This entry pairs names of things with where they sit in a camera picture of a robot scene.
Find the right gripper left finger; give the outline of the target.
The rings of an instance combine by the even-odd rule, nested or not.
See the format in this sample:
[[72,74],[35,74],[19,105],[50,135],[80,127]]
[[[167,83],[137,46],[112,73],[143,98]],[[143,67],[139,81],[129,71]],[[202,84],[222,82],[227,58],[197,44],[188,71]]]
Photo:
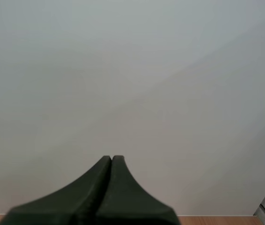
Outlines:
[[90,225],[107,189],[111,158],[103,156],[81,177],[47,196],[12,208],[4,225]]

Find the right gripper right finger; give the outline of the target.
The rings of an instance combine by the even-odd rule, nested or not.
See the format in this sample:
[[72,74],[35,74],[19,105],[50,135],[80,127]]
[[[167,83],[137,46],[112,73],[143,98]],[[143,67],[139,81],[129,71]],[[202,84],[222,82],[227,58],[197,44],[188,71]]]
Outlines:
[[146,192],[130,173],[124,156],[114,156],[98,225],[178,225],[175,211]]

